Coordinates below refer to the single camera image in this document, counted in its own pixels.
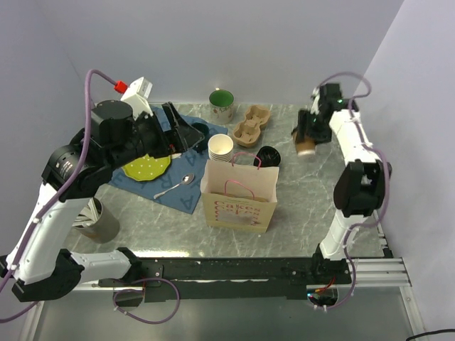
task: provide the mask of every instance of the blue cloth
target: blue cloth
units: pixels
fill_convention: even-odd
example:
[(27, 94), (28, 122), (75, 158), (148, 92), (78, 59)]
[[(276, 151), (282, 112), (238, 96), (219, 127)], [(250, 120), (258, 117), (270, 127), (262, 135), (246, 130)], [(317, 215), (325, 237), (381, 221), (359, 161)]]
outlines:
[[(156, 113), (163, 130), (169, 130), (171, 127), (166, 118), (166, 115), (164, 114), (164, 110), (161, 108), (152, 109)], [(198, 117), (190, 117), (185, 115), (181, 116), (189, 124), (196, 122), (207, 124), (208, 128), (210, 129), (211, 136), (215, 134), (228, 133), (227, 128), (207, 123)], [(182, 154), (180, 158), (173, 159), (167, 171), (162, 176), (156, 178), (153, 181), (138, 182), (131, 178), (128, 178), (122, 169), (117, 169), (114, 172), (109, 184), (122, 190), (127, 190), (128, 192), (153, 200), (159, 204), (172, 207), (176, 210), (192, 215), (199, 201), (200, 180), (204, 175), (204, 168), (207, 160), (207, 150), (201, 154), (198, 154), (193, 149), (190, 149), (189, 151)], [(154, 199), (155, 194), (167, 190), (177, 183), (180, 183), (182, 181), (182, 178), (189, 173), (194, 174), (194, 180), (191, 184), (180, 185), (165, 195), (159, 197), (158, 199)]]

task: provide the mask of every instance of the green plate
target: green plate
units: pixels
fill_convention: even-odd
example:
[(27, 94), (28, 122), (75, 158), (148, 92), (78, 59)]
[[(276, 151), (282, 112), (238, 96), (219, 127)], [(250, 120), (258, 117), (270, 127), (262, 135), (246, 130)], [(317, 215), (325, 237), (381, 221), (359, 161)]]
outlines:
[(150, 181), (163, 175), (170, 164), (170, 156), (165, 158), (151, 158), (145, 155), (143, 158), (137, 158), (122, 168), (128, 178), (135, 181)]

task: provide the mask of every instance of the black cable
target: black cable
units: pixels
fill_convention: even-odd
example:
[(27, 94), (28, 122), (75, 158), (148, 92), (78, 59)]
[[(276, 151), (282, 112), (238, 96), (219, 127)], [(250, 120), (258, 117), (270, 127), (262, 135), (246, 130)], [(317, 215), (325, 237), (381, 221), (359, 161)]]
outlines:
[(440, 330), (435, 330), (434, 332), (423, 332), (422, 334), (417, 334), (417, 335), (408, 337), (406, 339), (406, 341), (415, 340), (422, 336), (442, 334), (443, 332), (455, 332), (455, 329), (440, 329)]

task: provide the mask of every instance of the gray wall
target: gray wall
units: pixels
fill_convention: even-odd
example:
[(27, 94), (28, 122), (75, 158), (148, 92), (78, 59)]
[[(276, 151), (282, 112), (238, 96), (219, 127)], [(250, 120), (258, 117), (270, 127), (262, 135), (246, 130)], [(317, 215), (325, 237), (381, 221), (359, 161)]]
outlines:
[(366, 72), (373, 94), (360, 102), (369, 139), (393, 166), (386, 235), (429, 329), (455, 327), (454, 13), (452, 0), (406, 0)]
[[(82, 83), (34, 1), (1, 1), (0, 46), (0, 254), (8, 254), (50, 153), (82, 126), (84, 102)], [(25, 306), (10, 288), (0, 295), (0, 318)], [(17, 340), (22, 324), (0, 325), (0, 339)]]
[[(153, 100), (302, 103), (340, 70), (364, 73), (402, 0), (37, 0), (82, 74), (149, 78)], [(347, 80), (345, 91), (357, 82)], [(98, 98), (110, 94), (103, 87)]]

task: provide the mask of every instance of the silver spoon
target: silver spoon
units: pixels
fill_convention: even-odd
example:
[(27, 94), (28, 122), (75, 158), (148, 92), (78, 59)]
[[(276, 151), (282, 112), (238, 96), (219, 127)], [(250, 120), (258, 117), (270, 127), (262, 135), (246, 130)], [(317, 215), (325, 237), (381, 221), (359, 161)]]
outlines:
[(183, 177), (182, 179), (182, 182), (181, 183), (178, 183), (177, 185), (175, 186), (172, 186), (171, 188), (168, 188), (167, 190), (161, 192), (161, 193), (158, 193), (158, 194), (155, 194), (154, 195), (154, 199), (158, 199), (159, 197), (161, 197), (162, 195), (165, 195), (168, 191), (170, 190), (173, 190), (174, 188), (177, 188), (178, 186), (180, 185), (187, 185), (189, 183), (191, 183), (191, 181), (194, 180), (194, 174), (190, 173), (190, 174), (187, 174)]

